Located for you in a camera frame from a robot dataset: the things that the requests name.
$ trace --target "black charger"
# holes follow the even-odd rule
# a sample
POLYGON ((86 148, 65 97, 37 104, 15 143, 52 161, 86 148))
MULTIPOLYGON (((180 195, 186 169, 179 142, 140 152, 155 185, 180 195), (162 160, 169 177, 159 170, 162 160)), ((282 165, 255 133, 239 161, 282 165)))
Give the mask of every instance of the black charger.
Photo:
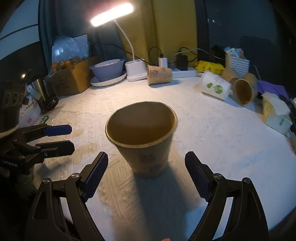
POLYGON ((188 70, 188 56, 177 54, 177 69, 188 70))

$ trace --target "lamp light bar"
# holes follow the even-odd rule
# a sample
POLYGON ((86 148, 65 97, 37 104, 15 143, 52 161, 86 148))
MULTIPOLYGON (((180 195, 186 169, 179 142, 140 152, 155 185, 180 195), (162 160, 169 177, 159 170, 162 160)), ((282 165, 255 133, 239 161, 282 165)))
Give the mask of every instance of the lamp light bar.
POLYGON ((94 27, 98 27, 132 12, 133 6, 130 3, 124 3, 101 14, 98 14, 97 16, 93 17, 90 22, 94 27))

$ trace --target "blue gripper pad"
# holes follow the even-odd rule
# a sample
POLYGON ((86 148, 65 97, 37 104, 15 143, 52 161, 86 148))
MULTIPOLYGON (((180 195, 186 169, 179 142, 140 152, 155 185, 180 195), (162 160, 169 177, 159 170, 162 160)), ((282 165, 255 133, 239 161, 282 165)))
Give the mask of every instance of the blue gripper pad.
POLYGON ((53 137, 53 136, 61 136, 68 135, 72 132, 72 127, 70 125, 60 125, 60 126, 47 126, 44 129, 44 135, 53 137))
POLYGON ((84 200, 84 202, 86 202, 89 198, 92 198, 94 196, 94 193, 98 188, 98 185, 107 169, 107 166, 108 155, 104 153, 85 181, 84 190, 82 194, 82 199, 84 200))
POLYGON ((197 157, 197 160, 195 160, 193 156, 196 157, 196 155, 193 152, 188 152, 185 155, 185 166, 200 197, 204 198, 207 202, 209 202, 212 199, 212 195, 210 193, 210 183, 206 179, 206 176, 204 175, 203 171, 201 170, 197 162, 199 162, 200 165, 203 164, 198 160, 197 157))

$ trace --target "yellow package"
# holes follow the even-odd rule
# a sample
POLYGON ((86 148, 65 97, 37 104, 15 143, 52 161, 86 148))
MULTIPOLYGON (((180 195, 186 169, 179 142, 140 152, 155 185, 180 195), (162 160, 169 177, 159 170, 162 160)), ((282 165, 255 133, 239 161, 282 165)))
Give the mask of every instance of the yellow package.
POLYGON ((194 67, 201 73, 209 70, 214 74, 222 75, 223 70, 225 69, 223 65, 221 64, 215 64, 203 60, 199 60, 194 63, 194 67))

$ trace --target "white paper cup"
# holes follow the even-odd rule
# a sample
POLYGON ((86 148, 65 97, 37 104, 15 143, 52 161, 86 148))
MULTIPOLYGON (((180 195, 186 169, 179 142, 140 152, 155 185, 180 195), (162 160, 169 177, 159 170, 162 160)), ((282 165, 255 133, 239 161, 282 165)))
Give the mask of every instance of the white paper cup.
POLYGON ((225 100, 231 90, 231 84, 219 75, 205 71, 201 77, 200 90, 206 94, 225 100))

